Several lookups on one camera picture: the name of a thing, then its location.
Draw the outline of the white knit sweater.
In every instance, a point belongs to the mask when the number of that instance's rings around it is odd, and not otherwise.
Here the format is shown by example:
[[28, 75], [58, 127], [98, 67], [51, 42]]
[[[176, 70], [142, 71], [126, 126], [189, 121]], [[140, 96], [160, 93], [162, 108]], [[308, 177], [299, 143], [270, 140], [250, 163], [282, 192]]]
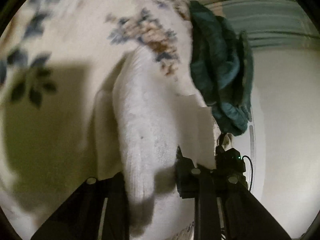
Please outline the white knit sweater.
[[212, 168], [219, 133], [187, 62], [167, 76], [148, 48], [121, 59], [95, 96], [94, 134], [98, 177], [124, 176], [131, 239], [193, 238], [194, 201], [178, 194], [176, 153]]

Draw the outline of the white bed headboard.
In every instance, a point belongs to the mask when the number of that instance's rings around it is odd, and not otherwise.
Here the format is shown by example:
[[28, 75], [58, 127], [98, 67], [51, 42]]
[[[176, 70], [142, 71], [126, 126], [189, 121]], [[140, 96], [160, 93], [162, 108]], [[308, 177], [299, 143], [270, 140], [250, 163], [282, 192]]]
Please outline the white bed headboard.
[[252, 121], [248, 123], [247, 131], [233, 138], [232, 146], [236, 148], [241, 155], [247, 155], [252, 162], [251, 165], [245, 158], [246, 172], [248, 185], [251, 186], [251, 193], [261, 200], [263, 195], [263, 187], [265, 180], [266, 167], [266, 142], [265, 142], [265, 126], [264, 117], [260, 111], [251, 110]]

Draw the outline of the dark green folded blanket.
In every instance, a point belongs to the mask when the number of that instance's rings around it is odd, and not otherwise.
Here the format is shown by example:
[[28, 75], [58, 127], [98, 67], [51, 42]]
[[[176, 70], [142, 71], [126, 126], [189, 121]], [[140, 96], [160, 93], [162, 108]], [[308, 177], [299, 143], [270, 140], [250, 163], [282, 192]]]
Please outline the dark green folded blanket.
[[198, 1], [189, 3], [193, 26], [191, 78], [220, 131], [239, 136], [251, 119], [253, 55], [247, 33]]

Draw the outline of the right green curtain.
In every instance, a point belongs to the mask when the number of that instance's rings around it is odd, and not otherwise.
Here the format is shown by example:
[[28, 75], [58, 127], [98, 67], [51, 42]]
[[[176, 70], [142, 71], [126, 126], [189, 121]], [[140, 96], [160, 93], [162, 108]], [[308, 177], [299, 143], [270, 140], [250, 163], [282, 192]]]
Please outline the right green curtain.
[[319, 50], [319, 31], [296, 0], [195, 0], [246, 31], [253, 48]]

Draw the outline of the floral bed cover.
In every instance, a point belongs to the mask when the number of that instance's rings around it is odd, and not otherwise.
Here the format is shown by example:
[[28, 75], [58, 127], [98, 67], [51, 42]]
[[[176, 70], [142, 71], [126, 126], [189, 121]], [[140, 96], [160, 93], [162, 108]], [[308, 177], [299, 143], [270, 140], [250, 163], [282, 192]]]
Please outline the floral bed cover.
[[1, 208], [22, 239], [98, 177], [95, 96], [121, 59], [145, 47], [167, 76], [189, 64], [183, 8], [167, 0], [27, 0], [13, 17], [1, 38]]

